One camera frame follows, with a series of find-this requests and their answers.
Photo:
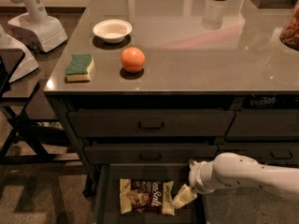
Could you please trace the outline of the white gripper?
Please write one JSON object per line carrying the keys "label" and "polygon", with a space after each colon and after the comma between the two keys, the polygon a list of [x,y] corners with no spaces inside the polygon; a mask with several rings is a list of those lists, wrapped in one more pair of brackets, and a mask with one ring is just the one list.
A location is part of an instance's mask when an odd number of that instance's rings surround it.
{"label": "white gripper", "polygon": [[212,174],[211,164],[207,161],[197,162],[195,160],[189,160],[189,184],[184,184],[178,191],[172,202],[172,206],[175,209],[180,209],[188,203],[191,203],[197,198],[199,194],[209,194],[214,189],[209,188],[206,182],[210,180]]}

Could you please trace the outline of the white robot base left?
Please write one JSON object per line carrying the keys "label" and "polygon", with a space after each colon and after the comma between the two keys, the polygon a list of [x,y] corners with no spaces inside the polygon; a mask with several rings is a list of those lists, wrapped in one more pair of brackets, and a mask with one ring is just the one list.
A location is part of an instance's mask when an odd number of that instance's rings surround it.
{"label": "white robot base left", "polygon": [[38,68],[31,51],[21,41],[8,35],[1,25],[0,55],[4,66],[11,74],[10,83],[26,77]]}

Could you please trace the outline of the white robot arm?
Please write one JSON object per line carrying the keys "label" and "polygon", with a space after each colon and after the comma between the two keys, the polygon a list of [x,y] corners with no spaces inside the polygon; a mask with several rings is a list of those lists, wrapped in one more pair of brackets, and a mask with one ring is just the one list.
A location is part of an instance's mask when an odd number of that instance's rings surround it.
{"label": "white robot arm", "polygon": [[242,187],[261,189],[289,201],[299,201],[298,169],[260,164],[253,158],[230,152],[221,153],[213,161],[190,160],[188,180],[189,185],[184,184],[172,202],[175,209],[191,203],[198,194]]}

